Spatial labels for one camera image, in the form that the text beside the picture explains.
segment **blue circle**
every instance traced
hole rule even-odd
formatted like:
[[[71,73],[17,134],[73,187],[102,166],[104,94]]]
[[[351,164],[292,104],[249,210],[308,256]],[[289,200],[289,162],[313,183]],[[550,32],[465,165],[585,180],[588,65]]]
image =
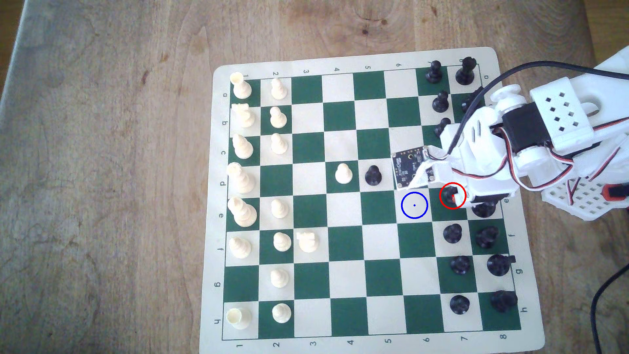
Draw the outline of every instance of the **blue circle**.
[[[418,217],[408,216],[408,214],[404,211],[404,199],[406,199],[406,197],[408,197],[408,196],[409,196],[409,195],[411,195],[411,194],[419,194],[419,195],[421,195],[421,196],[424,198],[424,200],[426,201],[426,210],[424,210],[424,214],[421,214],[421,215],[420,215],[420,216],[418,216]],[[422,216],[426,215],[426,213],[428,212],[428,199],[426,199],[426,196],[425,196],[425,195],[423,195],[423,194],[421,194],[420,192],[418,192],[418,191],[412,191],[412,192],[408,193],[407,195],[405,195],[405,196],[404,196],[404,198],[402,198],[402,202],[399,204],[399,206],[402,208],[402,213],[404,213],[404,215],[406,215],[406,216],[407,216],[407,217],[409,217],[410,219],[419,219],[420,217],[422,217]]]

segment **red circle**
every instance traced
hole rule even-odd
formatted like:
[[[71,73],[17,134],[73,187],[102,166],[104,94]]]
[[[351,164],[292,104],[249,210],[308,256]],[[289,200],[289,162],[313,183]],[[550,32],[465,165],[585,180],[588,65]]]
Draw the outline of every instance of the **red circle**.
[[[461,205],[459,205],[459,206],[458,206],[458,207],[456,207],[456,208],[450,208],[449,206],[445,205],[445,204],[443,203],[443,200],[441,199],[441,192],[443,192],[443,189],[444,189],[446,186],[448,186],[448,185],[457,185],[457,186],[461,187],[461,189],[463,190],[463,193],[465,194],[465,197],[463,198],[463,203],[461,203]],[[450,209],[450,210],[455,210],[455,209],[461,208],[461,207],[463,206],[463,204],[465,204],[465,201],[466,201],[466,200],[467,200],[467,192],[465,191],[465,188],[463,188],[463,186],[462,186],[462,185],[460,185],[460,184],[458,184],[458,183],[456,183],[456,182],[450,182],[450,183],[447,183],[446,185],[444,185],[443,187],[441,187],[441,189],[439,190],[439,202],[441,202],[441,205],[443,205],[443,206],[444,206],[444,207],[446,207],[447,209]]]

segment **black cable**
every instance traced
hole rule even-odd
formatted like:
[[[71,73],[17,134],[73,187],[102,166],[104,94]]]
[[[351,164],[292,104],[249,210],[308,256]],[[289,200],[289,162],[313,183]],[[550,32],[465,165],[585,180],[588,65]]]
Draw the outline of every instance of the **black cable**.
[[[607,281],[601,285],[601,287],[594,295],[594,298],[592,299],[592,308],[590,308],[590,322],[592,322],[592,335],[594,336],[594,347],[597,354],[602,354],[601,342],[598,340],[598,330],[596,330],[596,304],[598,303],[598,298],[601,297],[605,289],[607,289],[610,284],[612,284],[616,279],[620,278],[622,274],[624,274],[627,270],[629,270],[629,263],[621,270],[619,270],[616,274],[612,275],[611,278],[607,279]]]
[[[467,108],[467,111],[465,112],[465,115],[463,116],[463,119],[461,120],[459,129],[457,129],[456,134],[454,134],[454,138],[452,139],[452,142],[450,143],[450,147],[448,148],[448,154],[451,154],[454,148],[457,146],[457,143],[459,142],[459,139],[461,138],[461,134],[463,134],[463,128],[465,127],[465,124],[467,123],[469,118],[472,116],[472,113],[474,112],[474,108],[481,102],[481,99],[485,97],[485,94],[487,94],[489,90],[492,89],[495,85],[497,85],[497,83],[499,83],[500,81],[506,79],[507,77],[510,77],[511,75],[515,74],[518,71],[522,71],[530,67],[559,67],[561,69],[585,72],[586,74],[594,74],[594,75],[599,75],[599,76],[613,77],[614,79],[629,80],[629,74],[621,74],[619,72],[604,71],[604,70],[599,70],[599,69],[593,69],[591,67],[568,64],[564,62],[554,62],[554,61],[549,61],[549,60],[528,62],[522,65],[516,66],[500,74],[496,79],[493,79],[472,100],[469,107]]]

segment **wooden table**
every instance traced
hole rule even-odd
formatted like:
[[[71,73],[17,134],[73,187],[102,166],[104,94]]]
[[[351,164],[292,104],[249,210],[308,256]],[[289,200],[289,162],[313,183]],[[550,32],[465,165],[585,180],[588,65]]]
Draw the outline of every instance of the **wooden table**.
[[[28,1],[0,108],[0,352],[198,352],[222,64],[481,45],[502,70],[594,64],[580,1],[470,3]],[[523,194],[541,352],[591,353],[589,304],[629,260],[629,218],[583,222]],[[599,303],[605,353],[629,351],[627,278]]]

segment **vinyl chess mat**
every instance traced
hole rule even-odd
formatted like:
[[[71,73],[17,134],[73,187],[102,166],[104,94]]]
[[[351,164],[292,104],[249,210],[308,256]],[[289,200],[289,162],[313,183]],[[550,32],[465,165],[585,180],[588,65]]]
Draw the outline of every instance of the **vinyl chess mat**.
[[[474,82],[459,85],[460,60],[478,61]],[[442,63],[443,78],[425,79],[430,62]],[[239,100],[229,76],[242,72],[252,94]],[[201,353],[494,353],[541,348],[544,343],[540,304],[519,197],[504,199],[487,219],[471,210],[449,210],[439,201],[442,185],[397,191],[391,153],[434,145],[434,128],[443,117],[460,122],[460,104],[467,95],[499,75],[493,49],[434,50],[365,55],[294,62],[235,64],[214,73],[209,153],[208,211],[201,306]],[[275,100],[270,81],[279,77],[288,94]],[[450,93],[450,106],[437,113],[437,93]],[[255,123],[241,128],[232,103],[248,103]],[[274,128],[269,110],[278,106],[287,124]],[[239,159],[231,137],[241,134],[253,155]],[[270,135],[289,144],[285,154],[270,149]],[[255,188],[239,195],[226,167],[240,163],[255,178]],[[335,180],[339,163],[353,172],[350,183]],[[382,173],[377,186],[365,182],[369,166]],[[401,210],[410,191],[422,193],[428,208],[411,219]],[[227,209],[231,197],[252,205],[258,218],[238,226]],[[290,212],[277,219],[271,201],[278,198]],[[418,194],[404,200],[409,216],[424,208]],[[463,230],[455,244],[443,230],[457,223]],[[483,249],[474,235],[496,226],[493,248]],[[313,253],[295,243],[297,232],[320,239]],[[283,232],[293,244],[286,252],[273,246]],[[227,242],[241,237],[251,254],[234,257]],[[493,254],[515,255],[509,273],[496,277],[487,270]],[[453,256],[473,260],[465,275],[450,269]],[[291,279],[275,288],[269,274],[283,269]],[[500,313],[490,305],[497,290],[514,290],[518,304]],[[450,310],[450,299],[464,295],[470,308],[463,315]],[[287,304],[292,318],[273,320],[271,309]],[[248,309],[252,322],[235,329],[225,322],[234,307]]]

